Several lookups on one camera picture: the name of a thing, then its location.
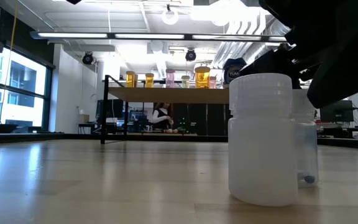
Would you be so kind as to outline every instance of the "jar lid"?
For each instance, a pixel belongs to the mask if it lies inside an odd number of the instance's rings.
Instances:
[[[246,75],[230,82],[229,91],[229,109],[235,113],[272,113],[277,116],[291,113],[292,82],[287,75]]]
[[[198,73],[203,73],[203,72],[209,72],[211,71],[211,69],[208,67],[197,67],[195,68],[195,71]]]

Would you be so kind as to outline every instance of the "wooden tabletop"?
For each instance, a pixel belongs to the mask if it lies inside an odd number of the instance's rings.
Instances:
[[[0,223],[358,224],[358,150],[320,146],[292,206],[235,199],[227,143],[0,144]]]
[[[228,89],[110,87],[109,93],[127,102],[229,103]]]

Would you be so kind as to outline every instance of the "small blue object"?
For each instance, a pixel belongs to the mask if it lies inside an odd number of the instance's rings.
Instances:
[[[315,177],[312,176],[312,175],[307,175],[307,176],[305,176],[305,181],[306,181],[306,183],[308,183],[308,184],[314,183],[315,180],[316,180]]]

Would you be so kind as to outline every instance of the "computer monitor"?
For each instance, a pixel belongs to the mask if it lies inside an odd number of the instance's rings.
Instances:
[[[320,119],[325,122],[352,122],[353,104],[350,100],[341,100],[320,109]]]
[[[107,113],[106,118],[121,118],[122,117],[122,107],[124,102],[122,100],[107,100]],[[98,100],[98,105],[96,107],[96,116],[101,118],[103,110],[103,100]]]

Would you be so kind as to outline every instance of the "jar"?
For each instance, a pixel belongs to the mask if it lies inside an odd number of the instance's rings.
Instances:
[[[247,203],[296,202],[295,122],[291,78],[276,73],[230,82],[229,190]]]
[[[209,88],[209,71],[208,67],[197,67],[196,72],[196,88]]]
[[[299,187],[313,187],[318,182],[317,125],[314,122],[314,106],[307,93],[308,90],[293,90],[292,116],[295,120]]]

